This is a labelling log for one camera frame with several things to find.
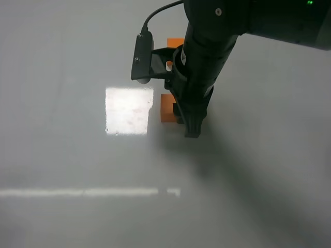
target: white square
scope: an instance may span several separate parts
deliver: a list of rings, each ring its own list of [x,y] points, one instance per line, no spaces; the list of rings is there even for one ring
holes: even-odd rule
[[[106,133],[146,134],[152,88],[107,88]]]

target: orange block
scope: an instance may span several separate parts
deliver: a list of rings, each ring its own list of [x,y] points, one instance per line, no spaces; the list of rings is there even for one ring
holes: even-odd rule
[[[183,44],[184,44],[183,38],[168,38],[167,39],[167,47],[169,47],[169,48],[177,48]],[[172,62],[168,61],[167,66],[172,66]]]
[[[161,122],[176,122],[176,117],[172,112],[175,102],[172,94],[161,94]]]

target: black cable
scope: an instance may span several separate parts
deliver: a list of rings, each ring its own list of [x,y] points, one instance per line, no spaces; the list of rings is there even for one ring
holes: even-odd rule
[[[174,7],[176,5],[179,5],[179,4],[182,4],[183,3],[183,0],[180,0],[180,1],[176,1],[174,3],[171,3],[171,4],[168,4],[168,5],[165,5],[157,10],[155,10],[152,14],[149,15],[149,17],[147,17],[146,21],[144,22],[144,26],[142,28],[142,30],[144,31],[147,31],[148,30],[148,22],[150,21],[150,19],[152,19],[153,16],[155,16],[157,13],[160,13],[161,11],[163,10],[166,10],[166,9],[169,9],[171,7]]]

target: screw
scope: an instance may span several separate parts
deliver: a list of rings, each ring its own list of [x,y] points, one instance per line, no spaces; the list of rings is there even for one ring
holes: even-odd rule
[[[215,10],[215,14],[216,14],[218,17],[220,17],[220,16],[222,15],[222,10],[221,10],[220,8],[217,8],[217,9]]]

